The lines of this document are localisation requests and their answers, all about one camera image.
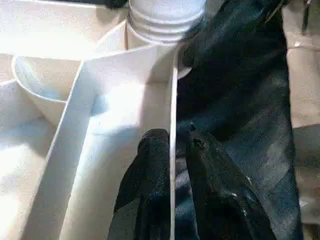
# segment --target white plastic container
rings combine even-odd
[[[163,52],[146,46],[81,64],[23,240],[106,239],[121,179],[147,130],[170,131],[175,163],[177,68],[158,74]],[[173,54],[166,57],[172,66]]]

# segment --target white plastic part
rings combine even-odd
[[[20,239],[54,133],[16,81],[0,83],[1,240]]]
[[[12,55],[0,53],[0,83],[13,79],[11,71]]]
[[[133,29],[151,41],[172,44],[194,35],[206,9],[206,0],[130,0]]]
[[[28,97],[57,126],[74,82],[79,61],[15,57],[12,71]]]
[[[81,60],[127,9],[43,0],[0,2],[0,53]]]
[[[177,67],[168,52],[171,68],[159,75],[165,52],[146,46],[81,64],[23,240],[106,239],[121,179],[147,130],[174,133],[175,162]],[[174,205],[171,211],[174,229]]]

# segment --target black cloth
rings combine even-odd
[[[186,163],[201,240],[275,240],[255,187],[209,133],[192,130]]]
[[[169,136],[152,129],[121,181],[108,240],[169,240],[170,213]]]
[[[185,51],[192,71],[177,90],[177,240],[199,239],[185,164],[190,123],[215,136],[257,186],[276,238],[303,239],[280,6],[227,0]]]

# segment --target compartment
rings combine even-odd
[[[0,82],[0,239],[19,239],[55,131],[16,81]]]
[[[171,65],[166,71],[164,63]],[[22,239],[106,239],[122,177],[142,135],[153,128],[170,131],[174,223],[173,64],[173,51],[162,46],[81,64]]]
[[[12,71],[27,96],[57,126],[79,65],[77,60],[18,56]]]

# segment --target white plastic surface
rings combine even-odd
[[[127,9],[45,0],[0,2],[0,53],[81,60]]]
[[[165,57],[171,68],[161,76]],[[175,159],[176,87],[173,52],[161,46],[85,61],[22,239],[106,239],[121,179],[144,132],[173,131],[170,157]]]
[[[12,55],[0,53],[0,83],[13,79],[11,71]]]
[[[15,81],[0,83],[1,240],[20,238],[54,133]]]
[[[19,56],[12,62],[12,71],[29,98],[57,126],[79,64],[76,60]]]

